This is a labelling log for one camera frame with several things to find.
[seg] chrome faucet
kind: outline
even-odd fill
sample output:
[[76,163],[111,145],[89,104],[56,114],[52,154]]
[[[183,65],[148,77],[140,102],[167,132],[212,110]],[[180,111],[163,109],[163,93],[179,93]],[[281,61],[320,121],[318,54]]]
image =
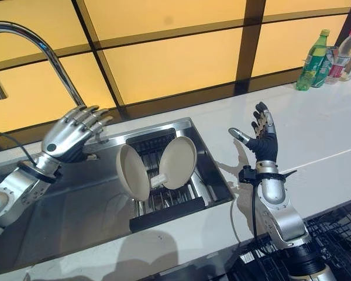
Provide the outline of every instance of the chrome faucet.
[[[78,91],[75,89],[75,86],[71,82],[68,74],[66,73],[64,67],[60,63],[54,51],[51,47],[37,34],[32,32],[31,30],[25,28],[24,26],[18,25],[13,22],[0,22],[0,33],[8,32],[17,34],[21,37],[26,38],[28,41],[34,43],[47,57],[50,64],[53,66],[53,69],[56,71],[58,77],[63,82],[66,90],[69,92],[71,98],[74,100],[76,105],[85,105]],[[4,88],[0,83],[0,100],[7,98],[7,94],[5,93]]]

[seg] robotic arm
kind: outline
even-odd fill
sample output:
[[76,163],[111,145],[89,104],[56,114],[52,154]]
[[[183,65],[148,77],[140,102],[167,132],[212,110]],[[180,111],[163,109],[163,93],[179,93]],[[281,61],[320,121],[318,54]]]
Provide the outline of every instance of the robotic arm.
[[85,142],[100,133],[112,119],[111,116],[101,118],[107,109],[97,109],[98,106],[80,105],[66,113],[43,139],[42,151],[35,158],[36,166],[30,161],[20,161],[0,183],[0,234],[57,180],[63,162],[87,158],[82,152]]
[[256,168],[245,166],[239,181],[253,185],[254,203],[261,224],[266,227],[273,244],[280,251],[291,280],[335,281],[335,277],[317,252],[302,218],[291,205],[284,187],[289,174],[279,174],[276,165],[278,144],[274,122],[266,105],[256,105],[252,122],[256,139],[236,128],[229,133],[243,142],[256,155]]

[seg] yellow glass panel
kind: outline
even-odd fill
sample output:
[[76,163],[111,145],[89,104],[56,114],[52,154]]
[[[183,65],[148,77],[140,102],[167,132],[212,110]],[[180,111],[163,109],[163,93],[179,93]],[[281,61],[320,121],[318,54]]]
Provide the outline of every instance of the yellow glass panel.
[[245,0],[85,0],[100,40],[243,19]]
[[267,0],[264,16],[345,7],[351,7],[351,0]]
[[[31,29],[53,49],[87,43],[71,1],[0,1],[0,20],[15,22]],[[0,61],[35,53],[40,53],[40,50],[26,39],[0,33]]]
[[333,46],[346,17],[325,16],[262,25],[252,76],[303,66],[321,29],[330,29],[328,46]]
[[105,50],[125,104],[235,80],[242,29]]
[[[91,53],[61,59],[87,105],[115,104]],[[0,71],[9,97],[0,100],[0,131],[59,119],[75,104],[48,61]]]

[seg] beige plate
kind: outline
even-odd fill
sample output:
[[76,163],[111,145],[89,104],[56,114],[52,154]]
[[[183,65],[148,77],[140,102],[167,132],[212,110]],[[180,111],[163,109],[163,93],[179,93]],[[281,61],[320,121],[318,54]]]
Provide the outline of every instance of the beige plate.
[[134,148],[123,145],[116,158],[118,177],[128,195],[145,201],[150,194],[150,182],[146,168]]
[[173,139],[165,148],[160,160],[160,174],[166,174],[167,189],[183,186],[191,177],[197,163],[197,149],[186,136]]

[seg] white countertop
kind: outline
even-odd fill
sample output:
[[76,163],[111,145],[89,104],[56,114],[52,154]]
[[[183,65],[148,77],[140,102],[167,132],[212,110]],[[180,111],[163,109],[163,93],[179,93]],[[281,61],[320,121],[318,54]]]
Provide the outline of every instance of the white countertop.
[[[250,239],[251,191],[238,187],[236,176],[243,165],[254,165],[255,159],[253,153],[233,140],[228,128],[235,126],[253,135],[250,123],[259,101],[267,104],[276,123],[280,171],[298,169],[287,179],[286,188],[300,215],[305,218],[351,200],[351,80],[307,92],[296,91],[293,84],[274,87],[107,129],[110,135],[191,117],[234,192],[234,201],[0,275],[0,280],[23,280],[27,273],[31,280],[75,276],[104,281],[137,280]],[[26,148],[36,153],[40,144]],[[20,156],[18,148],[6,150],[0,152],[0,162]]]

